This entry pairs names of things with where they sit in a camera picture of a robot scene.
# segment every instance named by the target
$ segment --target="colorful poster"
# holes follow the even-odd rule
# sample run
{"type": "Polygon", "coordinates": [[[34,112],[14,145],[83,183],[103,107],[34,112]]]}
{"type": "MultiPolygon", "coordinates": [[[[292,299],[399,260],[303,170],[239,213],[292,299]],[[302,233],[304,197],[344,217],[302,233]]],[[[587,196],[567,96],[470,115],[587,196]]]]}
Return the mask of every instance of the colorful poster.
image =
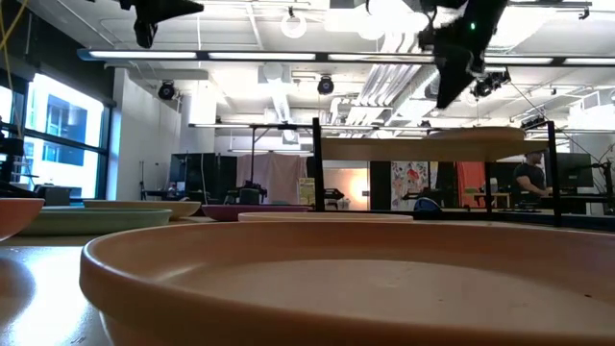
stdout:
{"type": "MultiPolygon", "coordinates": [[[[427,162],[391,162],[391,210],[410,211],[414,208],[417,193],[428,186],[427,162]]],[[[438,176],[438,162],[430,163],[431,188],[435,188],[438,176]]]]}

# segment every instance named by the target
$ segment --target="ceiling light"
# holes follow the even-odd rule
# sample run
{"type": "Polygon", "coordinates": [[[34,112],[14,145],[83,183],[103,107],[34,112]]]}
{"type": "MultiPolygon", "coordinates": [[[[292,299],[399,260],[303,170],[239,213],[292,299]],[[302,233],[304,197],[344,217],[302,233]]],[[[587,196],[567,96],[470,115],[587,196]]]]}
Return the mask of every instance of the ceiling light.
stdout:
{"type": "Polygon", "coordinates": [[[192,127],[212,128],[212,129],[248,129],[247,124],[190,124],[192,127]]]}
{"type": "Polygon", "coordinates": [[[484,61],[487,64],[503,64],[503,65],[528,65],[528,64],[550,64],[553,58],[532,58],[532,57],[485,57],[484,61]]]}
{"type": "MultiPolygon", "coordinates": [[[[281,149],[281,150],[263,150],[255,149],[255,153],[279,153],[279,154],[311,154],[309,150],[293,150],[293,149],[281,149]]],[[[251,149],[229,149],[229,153],[252,153],[251,149]]]]}
{"type": "Polygon", "coordinates": [[[329,60],[334,62],[431,63],[433,56],[425,54],[329,54],[329,60]]]}
{"type": "MultiPolygon", "coordinates": [[[[254,150],[255,153],[268,153],[268,150],[261,150],[261,149],[255,149],[254,150]]],[[[229,149],[229,153],[252,153],[252,150],[250,149],[229,149]]]]}
{"type": "Polygon", "coordinates": [[[195,52],[164,52],[164,51],[91,51],[92,58],[126,59],[126,60],[190,60],[196,59],[195,52]]]}
{"type": "Polygon", "coordinates": [[[248,61],[314,61],[316,54],[311,53],[260,53],[260,52],[215,52],[209,53],[210,60],[248,60],[248,61]]]}
{"type": "Polygon", "coordinates": [[[390,127],[390,126],[381,127],[381,130],[401,131],[401,132],[407,132],[407,131],[424,132],[425,131],[425,129],[418,129],[418,128],[415,128],[415,127],[390,127]]]}
{"type": "Polygon", "coordinates": [[[306,31],[308,30],[308,23],[306,22],[306,19],[303,16],[295,15],[294,13],[292,13],[292,7],[290,9],[291,10],[288,10],[288,13],[282,18],[282,22],[280,23],[280,30],[282,30],[282,33],[286,37],[290,37],[290,38],[302,37],[303,35],[306,34],[306,31]],[[290,28],[288,24],[288,22],[292,18],[299,19],[299,23],[294,28],[290,28]]]}
{"type": "Polygon", "coordinates": [[[335,125],[325,125],[325,126],[321,126],[321,128],[323,130],[362,130],[362,131],[367,131],[367,130],[377,130],[378,127],[375,126],[335,126],[335,125]]]}
{"type": "Polygon", "coordinates": [[[615,58],[569,58],[564,64],[615,65],[615,58]]]}

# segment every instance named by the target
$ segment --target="computer monitor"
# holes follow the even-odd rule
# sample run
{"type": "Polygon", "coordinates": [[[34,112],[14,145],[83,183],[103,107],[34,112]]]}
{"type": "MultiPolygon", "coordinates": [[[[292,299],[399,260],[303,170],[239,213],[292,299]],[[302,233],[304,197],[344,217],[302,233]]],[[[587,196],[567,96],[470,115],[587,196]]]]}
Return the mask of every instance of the computer monitor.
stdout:
{"type": "MultiPolygon", "coordinates": [[[[547,186],[553,186],[549,153],[545,153],[547,186]]],[[[594,187],[592,159],[589,154],[557,154],[557,176],[560,189],[594,187]]]]}

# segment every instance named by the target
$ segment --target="yellow cable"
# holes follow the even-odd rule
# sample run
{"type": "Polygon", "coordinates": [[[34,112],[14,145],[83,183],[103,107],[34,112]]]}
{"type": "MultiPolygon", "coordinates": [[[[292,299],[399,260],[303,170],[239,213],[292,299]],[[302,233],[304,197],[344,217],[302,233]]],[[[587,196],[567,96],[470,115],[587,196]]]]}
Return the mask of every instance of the yellow cable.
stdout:
{"type": "Polygon", "coordinates": [[[7,30],[7,34],[2,35],[2,41],[0,41],[0,49],[4,48],[5,44],[7,44],[9,37],[11,37],[12,31],[15,29],[15,26],[17,26],[17,22],[21,18],[21,15],[23,15],[23,12],[26,10],[26,5],[28,5],[28,1],[29,0],[23,0],[23,3],[21,4],[21,8],[19,9],[17,16],[12,21],[11,26],[9,27],[9,30],[7,30]]]}
{"type": "MultiPolygon", "coordinates": [[[[3,13],[2,13],[1,4],[0,4],[0,33],[2,33],[2,37],[7,37],[7,35],[6,35],[5,31],[4,31],[4,16],[3,16],[3,13]]],[[[9,49],[8,49],[6,44],[4,45],[2,50],[4,52],[4,60],[6,62],[6,66],[7,66],[7,77],[9,79],[9,88],[11,89],[11,96],[13,96],[14,88],[12,87],[11,62],[9,61],[9,49]]],[[[13,115],[14,115],[14,118],[15,118],[15,125],[17,125],[17,137],[18,138],[22,138],[22,136],[21,136],[21,116],[19,114],[17,114],[17,112],[14,112],[13,115]]]]}

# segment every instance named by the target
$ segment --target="metal pole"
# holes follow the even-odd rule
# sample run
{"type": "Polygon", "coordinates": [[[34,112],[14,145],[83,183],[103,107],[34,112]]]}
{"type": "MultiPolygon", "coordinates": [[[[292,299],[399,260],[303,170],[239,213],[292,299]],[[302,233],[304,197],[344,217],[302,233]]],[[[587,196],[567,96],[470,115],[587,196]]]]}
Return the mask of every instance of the metal pole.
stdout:
{"type": "Polygon", "coordinates": [[[250,183],[254,182],[254,147],[257,144],[256,140],[257,128],[252,128],[252,161],[250,162],[250,183]]]}
{"type": "Polygon", "coordinates": [[[491,217],[491,162],[484,163],[484,204],[487,207],[487,215],[491,217]]]}
{"type": "Polygon", "coordinates": [[[547,121],[549,136],[549,161],[551,164],[551,182],[553,183],[553,225],[561,226],[561,204],[559,196],[559,174],[557,171],[557,145],[555,143],[555,124],[547,121]]]}
{"type": "Polygon", "coordinates": [[[316,211],[325,211],[325,176],[323,173],[323,152],[320,120],[312,119],[312,138],[314,146],[314,188],[316,211]]]}

